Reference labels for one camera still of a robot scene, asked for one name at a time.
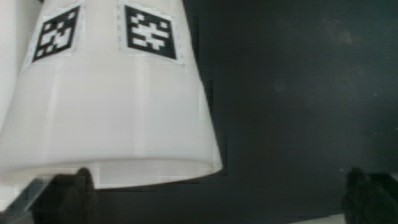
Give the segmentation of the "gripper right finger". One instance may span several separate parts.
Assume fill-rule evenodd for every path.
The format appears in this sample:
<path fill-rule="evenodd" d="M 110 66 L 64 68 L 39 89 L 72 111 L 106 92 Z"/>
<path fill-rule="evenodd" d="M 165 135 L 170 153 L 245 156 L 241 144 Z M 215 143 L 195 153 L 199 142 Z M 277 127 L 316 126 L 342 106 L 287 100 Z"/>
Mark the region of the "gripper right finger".
<path fill-rule="evenodd" d="M 341 207 L 346 224 L 398 224 L 398 179 L 389 173 L 350 170 Z"/>

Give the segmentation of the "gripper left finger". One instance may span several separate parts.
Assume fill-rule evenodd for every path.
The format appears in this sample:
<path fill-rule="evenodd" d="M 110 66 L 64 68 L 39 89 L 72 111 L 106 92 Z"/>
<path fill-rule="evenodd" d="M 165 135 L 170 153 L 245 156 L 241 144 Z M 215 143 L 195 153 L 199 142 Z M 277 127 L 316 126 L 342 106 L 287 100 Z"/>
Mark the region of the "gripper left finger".
<path fill-rule="evenodd" d="M 99 224 L 97 194 L 87 168 L 35 178 L 0 212 L 0 224 Z"/>

